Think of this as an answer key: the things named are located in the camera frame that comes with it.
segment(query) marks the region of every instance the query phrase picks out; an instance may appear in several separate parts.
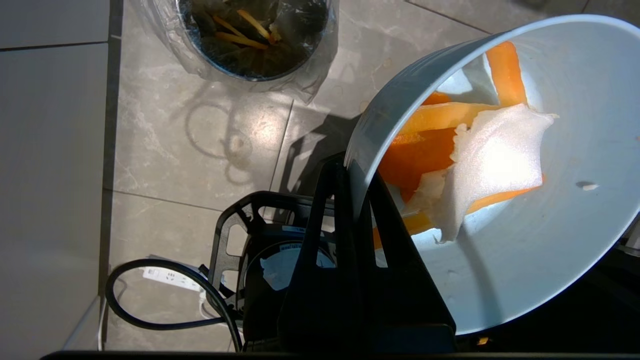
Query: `floor tile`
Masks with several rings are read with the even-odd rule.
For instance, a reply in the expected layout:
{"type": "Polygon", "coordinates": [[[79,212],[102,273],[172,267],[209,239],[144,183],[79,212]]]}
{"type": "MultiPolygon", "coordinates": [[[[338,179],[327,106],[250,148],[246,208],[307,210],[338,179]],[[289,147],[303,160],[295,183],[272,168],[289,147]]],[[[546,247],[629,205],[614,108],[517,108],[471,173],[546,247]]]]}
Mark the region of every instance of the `floor tile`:
{"type": "Polygon", "coordinates": [[[640,26],[640,1],[638,0],[589,0],[584,12],[617,17],[640,26]]]}
{"type": "MultiPolygon", "coordinates": [[[[153,254],[189,265],[208,266],[219,215],[214,210],[114,193],[109,262],[114,267],[153,254]]],[[[245,239],[235,243],[242,247],[245,239]]],[[[202,319],[197,291],[144,279],[142,270],[131,270],[121,279],[116,283],[116,294],[121,294],[121,305],[134,316],[166,323],[202,319]]],[[[227,351],[229,345],[230,336],[224,325],[150,331],[109,314],[106,345],[109,350],[211,352],[227,351]]]]}
{"type": "Polygon", "coordinates": [[[338,53],[313,102],[294,104],[273,191],[298,192],[319,160],[344,151],[357,116],[400,70],[435,50],[485,35],[400,0],[371,4],[340,2],[338,53]]]}
{"type": "Polygon", "coordinates": [[[500,33],[558,15],[580,13],[587,0],[409,0],[465,24],[500,33]]]}
{"type": "Polygon", "coordinates": [[[125,2],[113,187],[220,210],[267,190],[291,103],[188,74],[125,2]]]}

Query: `power strip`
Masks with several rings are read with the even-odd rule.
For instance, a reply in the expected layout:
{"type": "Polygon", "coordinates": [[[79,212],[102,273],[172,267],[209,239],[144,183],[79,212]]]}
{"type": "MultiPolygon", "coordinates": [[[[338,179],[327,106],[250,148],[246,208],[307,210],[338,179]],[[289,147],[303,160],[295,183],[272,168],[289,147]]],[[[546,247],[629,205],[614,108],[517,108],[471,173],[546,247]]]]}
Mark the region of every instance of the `power strip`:
{"type": "Polygon", "coordinates": [[[180,274],[179,272],[175,272],[173,270],[165,269],[165,268],[156,268],[153,266],[148,266],[143,269],[142,277],[145,279],[155,280],[159,282],[163,282],[165,284],[179,286],[181,288],[200,291],[200,285],[198,285],[195,281],[190,278],[180,274]]]}

